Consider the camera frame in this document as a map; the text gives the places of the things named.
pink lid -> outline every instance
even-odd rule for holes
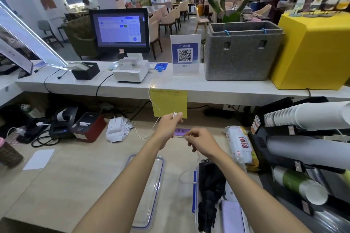
[[[2,147],[5,144],[5,139],[0,137],[0,147]]]

gray planter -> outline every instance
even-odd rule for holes
[[[282,32],[269,21],[209,24],[205,42],[205,78],[266,80],[281,44]]]

yellow box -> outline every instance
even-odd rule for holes
[[[350,13],[331,18],[290,17],[280,26],[283,49],[271,72],[278,89],[338,90],[350,77]]]

forearm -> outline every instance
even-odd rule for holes
[[[309,233],[300,220],[252,180],[225,152],[213,158],[221,169],[255,233]]]
[[[73,233],[129,233],[136,210],[158,153],[151,137],[135,158],[101,195],[73,230]]]

transparent lid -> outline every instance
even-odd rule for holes
[[[131,155],[126,163],[126,166],[136,155]],[[132,224],[133,229],[145,230],[151,225],[153,214],[155,213],[157,197],[161,185],[161,176],[164,166],[164,160],[162,157],[157,156],[149,175],[145,190],[141,197],[140,204],[137,208],[134,222]]]

